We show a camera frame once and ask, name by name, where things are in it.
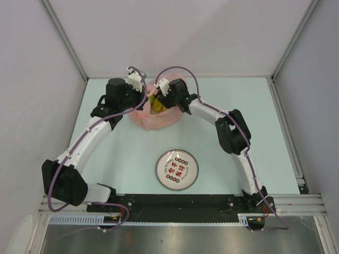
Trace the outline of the pink plastic bag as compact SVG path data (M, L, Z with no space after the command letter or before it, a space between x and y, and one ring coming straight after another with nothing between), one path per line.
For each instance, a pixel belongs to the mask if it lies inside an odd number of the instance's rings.
M147 94L154 92L155 79L147 82ZM146 130L158 130L165 128L178 121L183 113L175 106L167 109L165 112L156 114L153 112L149 100L144 104L143 110L135 110L129 113L129 119L134 124L140 125Z

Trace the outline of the white printed plate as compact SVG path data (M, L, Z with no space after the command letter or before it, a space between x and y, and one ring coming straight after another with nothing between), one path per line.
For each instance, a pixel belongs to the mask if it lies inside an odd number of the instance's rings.
M199 164L187 151L174 149L157 160L155 173L158 181L172 191L190 188L199 176Z

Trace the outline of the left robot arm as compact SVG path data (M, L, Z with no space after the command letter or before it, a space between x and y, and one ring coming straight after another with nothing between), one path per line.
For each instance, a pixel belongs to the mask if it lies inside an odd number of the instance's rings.
M57 159L46 160L42 165L43 187L51 211L57 212L51 204L53 198L72 206L83 202L98 203L107 212L116 208L117 198L111 195L113 189L103 184L88 184L82 171L97 146L114 130L123 115L142 109L146 95L145 79L136 72L127 79L109 79L105 94L93 108L80 136Z

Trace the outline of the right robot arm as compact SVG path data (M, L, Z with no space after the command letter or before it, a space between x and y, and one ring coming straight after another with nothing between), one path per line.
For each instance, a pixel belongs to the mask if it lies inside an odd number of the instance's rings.
M204 102L199 93L190 94L186 82L181 79L169 81L157 78L156 98L166 108L177 106L183 113L197 116L215 126L219 144L224 152L231 155L242 180L244 205L250 212L257 212L263 206L272 213L274 203L268 200L265 186L262 184L251 160L251 133L239 110L224 112Z

